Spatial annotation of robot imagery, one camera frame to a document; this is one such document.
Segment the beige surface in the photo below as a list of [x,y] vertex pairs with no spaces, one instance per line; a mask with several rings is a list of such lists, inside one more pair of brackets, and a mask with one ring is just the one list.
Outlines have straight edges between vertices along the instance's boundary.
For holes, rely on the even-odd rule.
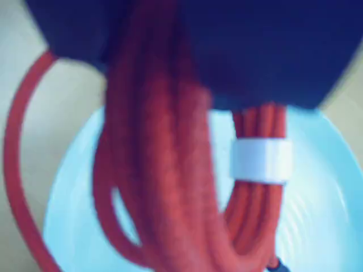
[[[0,135],[14,91],[26,69],[45,49],[29,14],[16,0],[0,0]],[[339,91],[324,110],[363,163],[363,56],[358,56]],[[103,78],[89,67],[58,63],[43,80],[27,114],[22,141],[22,172],[27,197],[41,227],[55,171],[69,143],[102,103]],[[0,176],[0,271],[39,269],[10,215]]]

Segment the red braided cable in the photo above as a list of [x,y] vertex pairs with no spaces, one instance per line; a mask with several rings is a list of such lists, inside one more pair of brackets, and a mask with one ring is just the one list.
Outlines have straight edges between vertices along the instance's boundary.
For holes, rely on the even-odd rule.
[[[261,272],[276,266],[282,186],[237,181],[220,214],[208,138],[210,93],[195,80],[173,1],[155,2],[145,0],[135,8],[108,74],[105,125],[94,164],[101,226],[125,258],[157,272]],[[14,97],[4,139],[9,203],[46,272],[60,269],[26,205],[19,143],[27,104],[55,60],[47,52],[28,72]],[[234,113],[234,122],[238,138],[285,137],[285,107],[268,104]],[[132,244],[117,222],[111,204],[115,187],[141,246]]]

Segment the navy blue cover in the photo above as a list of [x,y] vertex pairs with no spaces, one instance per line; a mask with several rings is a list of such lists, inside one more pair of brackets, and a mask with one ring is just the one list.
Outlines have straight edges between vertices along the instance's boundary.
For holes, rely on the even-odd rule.
[[[100,70],[132,0],[26,0],[53,52]],[[214,107],[274,100],[314,108],[363,34],[362,0],[182,0],[197,71]]]

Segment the light blue bowl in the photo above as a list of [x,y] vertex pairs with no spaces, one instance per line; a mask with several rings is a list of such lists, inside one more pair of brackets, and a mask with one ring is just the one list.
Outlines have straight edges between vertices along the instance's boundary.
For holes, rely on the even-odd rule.
[[[70,146],[53,185],[44,239],[64,272],[148,271],[110,246],[96,219],[91,194],[92,164],[103,109],[87,121]],[[210,114],[221,208],[233,180],[228,176],[234,138],[230,113]],[[287,184],[277,234],[277,252],[292,272],[363,271],[363,175],[347,144],[319,112],[288,111],[294,142],[294,175]],[[133,225],[115,193],[124,230]]]

